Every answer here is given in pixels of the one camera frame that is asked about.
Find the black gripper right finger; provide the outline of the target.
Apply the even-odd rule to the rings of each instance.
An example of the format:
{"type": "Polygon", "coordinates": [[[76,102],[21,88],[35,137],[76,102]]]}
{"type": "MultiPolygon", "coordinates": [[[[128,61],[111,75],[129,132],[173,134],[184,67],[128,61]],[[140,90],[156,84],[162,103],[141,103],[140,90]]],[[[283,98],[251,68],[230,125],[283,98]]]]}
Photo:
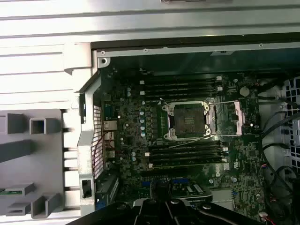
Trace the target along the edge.
{"type": "Polygon", "coordinates": [[[173,184],[162,183],[162,202],[176,225],[261,225],[262,223],[212,202],[203,202],[193,208],[184,199],[174,198],[173,184]]]}

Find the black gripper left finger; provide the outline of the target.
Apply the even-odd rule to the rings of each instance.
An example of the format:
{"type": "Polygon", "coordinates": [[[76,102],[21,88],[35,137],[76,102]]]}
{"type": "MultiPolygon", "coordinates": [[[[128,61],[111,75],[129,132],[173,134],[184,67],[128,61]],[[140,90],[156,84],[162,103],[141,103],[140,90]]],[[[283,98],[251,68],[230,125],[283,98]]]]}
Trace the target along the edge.
{"type": "Polygon", "coordinates": [[[72,222],[74,225],[161,225],[162,182],[154,181],[151,197],[138,199],[130,207],[125,202],[115,202],[72,222]]]}

